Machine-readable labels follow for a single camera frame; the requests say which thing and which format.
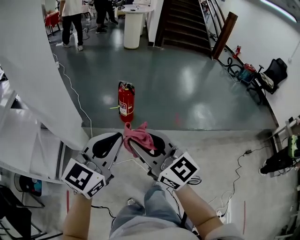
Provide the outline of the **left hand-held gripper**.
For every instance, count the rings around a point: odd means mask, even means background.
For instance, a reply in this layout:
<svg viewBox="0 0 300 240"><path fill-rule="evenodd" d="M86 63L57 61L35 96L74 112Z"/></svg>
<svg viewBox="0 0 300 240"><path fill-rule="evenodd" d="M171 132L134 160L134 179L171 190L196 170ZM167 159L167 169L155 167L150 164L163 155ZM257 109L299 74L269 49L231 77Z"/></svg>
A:
<svg viewBox="0 0 300 240"><path fill-rule="evenodd" d="M111 167L122 144L120 132L91 138L83 151L64 157L61 180L76 193L93 198L114 178Z"/></svg>

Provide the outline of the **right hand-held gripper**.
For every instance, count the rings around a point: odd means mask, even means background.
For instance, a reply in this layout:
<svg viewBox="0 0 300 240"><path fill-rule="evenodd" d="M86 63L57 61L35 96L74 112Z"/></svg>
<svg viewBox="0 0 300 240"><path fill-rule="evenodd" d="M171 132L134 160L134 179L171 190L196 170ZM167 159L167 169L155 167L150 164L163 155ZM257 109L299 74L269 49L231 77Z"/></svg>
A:
<svg viewBox="0 0 300 240"><path fill-rule="evenodd" d="M158 173L154 175L155 181L173 190L179 190L186 184L197 185L202 182L196 175L200 168L187 152L178 148L172 149L174 144L159 131L148 131L148 133L152 137L155 150L147 149L135 141L130 141L129 145L153 173Z"/></svg>

